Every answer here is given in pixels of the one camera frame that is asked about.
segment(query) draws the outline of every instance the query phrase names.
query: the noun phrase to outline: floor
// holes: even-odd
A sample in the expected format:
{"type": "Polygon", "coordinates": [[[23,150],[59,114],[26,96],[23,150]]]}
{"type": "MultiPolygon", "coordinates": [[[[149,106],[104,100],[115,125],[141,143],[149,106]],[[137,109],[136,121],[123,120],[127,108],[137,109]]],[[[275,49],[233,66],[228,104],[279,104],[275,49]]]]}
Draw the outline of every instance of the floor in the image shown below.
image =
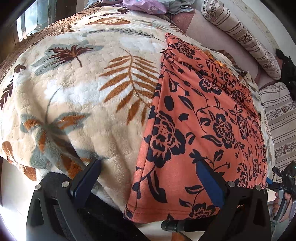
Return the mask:
{"type": "MultiPolygon", "coordinates": [[[[77,11],[83,10],[88,0],[77,0],[77,11]]],[[[236,15],[240,16],[240,20],[247,25],[249,29],[254,29],[257,35],[261,36],[260,41],[267,48],[278,47],[285,55],[291,56],[296,63],[296,46],[288,35],[287,31],[279,20],[273,15],[259,0],[223,0],[225,5],[230,8],[236,15]],[[241,14],[241,7],[247,6],[247,13],[241,14]]],[[[196,0],[195,7],[200,9],[201,0],[196,0]]],[[[25,241],[25,224],[28,214],[30,200],[34,191],[34,186],[37,182],[29,180],[18,171],[18,169],[4,161],[2,167],[2,200],[3,207],[0,206],[0,212],[5,220],[6,225],[12,234],[19,241],[25,241]]],[[[274,192],[268,192],[268,200],[274,200],[274,192]]],[[[151,226],[159,226],[158,223],[152,223],[151,226]]],[[[143,233],[149,231],[149,227],[140,228],[143,233]]],[[[159,230],[158,233],[163,236],[162,240],[170,240],[170,235],[167,232],[159,230]]],[[[199,233],[187,233],[193,239],[198,240],[201,236],[199,233]]]]}

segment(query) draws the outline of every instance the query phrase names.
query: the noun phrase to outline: window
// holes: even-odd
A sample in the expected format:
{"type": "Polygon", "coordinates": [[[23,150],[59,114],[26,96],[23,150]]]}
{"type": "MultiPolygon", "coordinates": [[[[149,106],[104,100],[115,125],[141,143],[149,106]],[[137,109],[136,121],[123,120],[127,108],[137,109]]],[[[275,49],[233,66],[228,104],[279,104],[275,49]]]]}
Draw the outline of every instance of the window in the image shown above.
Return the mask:
{"type": "Polygon", "coordinates": [[[19,41],[55,22],[55,6],[56,0],[36,0],[19,16],[17,19],[19,41]]]}

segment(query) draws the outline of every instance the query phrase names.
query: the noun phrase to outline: hand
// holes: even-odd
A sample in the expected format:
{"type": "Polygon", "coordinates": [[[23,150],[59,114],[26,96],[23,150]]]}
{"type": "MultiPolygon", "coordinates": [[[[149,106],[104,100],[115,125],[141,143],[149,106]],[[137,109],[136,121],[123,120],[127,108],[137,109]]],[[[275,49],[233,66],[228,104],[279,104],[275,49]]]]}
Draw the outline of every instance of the hand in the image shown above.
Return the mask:
{"type": "MultiPolygon", "coordinates": [[[[288,208],[284,214],[284,216],[281,218],[281,220],[279,222],[282,222],[284,220],[286,220],[287,218],[289,218],[289,215],[290,215],[290,210],[291,210],[291,206],[292,206],[292,202],[291,202],[291,195],[288,194],[288,193],[285,193],[285,199],[287,200],[287,203],[288,203],[288,208]]],[[[277,197],[275,200],[274,200],[274,204],[273,204],[273,210],[272,210],[272,213],[275,215],[276,212],[278,211],[279,207],[280,207],[280,199],[277,197]]]]}

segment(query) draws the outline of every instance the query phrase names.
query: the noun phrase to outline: floral stripe pattern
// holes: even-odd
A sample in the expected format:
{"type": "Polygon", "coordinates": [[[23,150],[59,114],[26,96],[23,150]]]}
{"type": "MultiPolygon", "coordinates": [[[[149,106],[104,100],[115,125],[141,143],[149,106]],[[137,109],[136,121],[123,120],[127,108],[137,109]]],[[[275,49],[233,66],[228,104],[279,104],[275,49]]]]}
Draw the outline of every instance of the floral stripe pattern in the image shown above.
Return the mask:
{"type": "Polygon", "coordinates": [[[139,223],[216,214],[196,175],[262,185],[266,152],[250,91],[209,51],[167,33],[161,74],[138,155],[126,218],[139,223]]]}

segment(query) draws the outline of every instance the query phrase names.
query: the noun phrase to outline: window pane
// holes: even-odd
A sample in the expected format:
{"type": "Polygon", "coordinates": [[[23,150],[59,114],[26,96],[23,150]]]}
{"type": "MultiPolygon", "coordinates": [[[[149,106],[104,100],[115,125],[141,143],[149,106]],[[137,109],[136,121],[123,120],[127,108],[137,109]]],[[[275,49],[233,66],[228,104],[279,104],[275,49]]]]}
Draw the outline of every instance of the window pane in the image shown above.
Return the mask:
{"type": "Polygon", "coordinates": [[[48,21],[48,0],[38,0],[37,19],[39,25],[48,21]]]}
{"type": "Polygon", "coordinates": [[[26,33],[32,32],[37,27],[37,1],[25,11],[26,33]]]}
{"type": "Polygon", "coordinates": [[[21,41],[23,37],[22,37],[22,27],[20,25],[20,16],[17,19],[17,35],[19,37],[19,41],[21,41]]]}

